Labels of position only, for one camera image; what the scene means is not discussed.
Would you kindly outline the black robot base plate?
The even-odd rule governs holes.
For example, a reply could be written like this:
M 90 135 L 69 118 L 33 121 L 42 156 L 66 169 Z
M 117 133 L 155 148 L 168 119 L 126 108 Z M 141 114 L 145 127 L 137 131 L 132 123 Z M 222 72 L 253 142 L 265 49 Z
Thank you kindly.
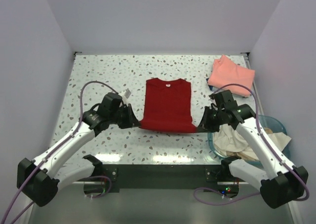
M 188 189 L 208 187 L 233 197 L 239 185 L 245 184 L 224 172 L 221 165 L 127 165 L 105 164 L 94 171 L 85 182 L 86 194 L 123 189 Z

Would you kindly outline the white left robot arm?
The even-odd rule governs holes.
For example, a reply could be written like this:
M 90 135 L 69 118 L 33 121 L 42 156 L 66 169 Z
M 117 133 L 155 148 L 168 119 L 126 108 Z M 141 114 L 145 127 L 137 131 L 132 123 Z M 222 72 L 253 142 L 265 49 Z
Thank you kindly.
M 127 102 L 130 95 L 130 90 L 107 93 L 101 103 L 81 112 L 79 121 L 55 145 L 33 160 L 25 158 L 20 161 L 17 187 L 35 204 L 43 207 L 58 191 L 77 180 L 98 180 L 105 174 L 105 167 L 95 156 L 85 155 L 82 164 L 74 167 L 67 161 L 110 125 L 117 125 L 120 129 L 140 126 L 131 104 Z

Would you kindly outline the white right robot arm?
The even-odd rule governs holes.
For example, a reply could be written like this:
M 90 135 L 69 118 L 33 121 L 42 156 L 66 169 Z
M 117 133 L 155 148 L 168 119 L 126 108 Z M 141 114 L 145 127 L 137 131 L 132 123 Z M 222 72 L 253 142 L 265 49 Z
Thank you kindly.
M 259 122 L 255 110 L 247 105 L 238 105 L 230 90 L 210 95 L 214 101 L 205 107 L 199 132 L 218 132 L 221 125 L 231 126 L 252 148 L 262 169 L 245 160 L 230 156 L 221 160 L 220 176 L 226 181 L 239 178 L 252 185 L 265 203 L 276 209 L 291 201 L 309 198 L 308 171 L 291 162 L 268 137 Z

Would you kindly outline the red t shirt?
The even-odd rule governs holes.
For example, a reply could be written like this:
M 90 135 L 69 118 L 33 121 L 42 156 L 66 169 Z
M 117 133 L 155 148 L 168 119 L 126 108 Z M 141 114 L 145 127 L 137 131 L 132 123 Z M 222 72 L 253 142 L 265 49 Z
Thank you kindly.
M 140 128 L 162 133 L 195 133 L 191 116 L 191 83 L 184 79 L 146 80 Z

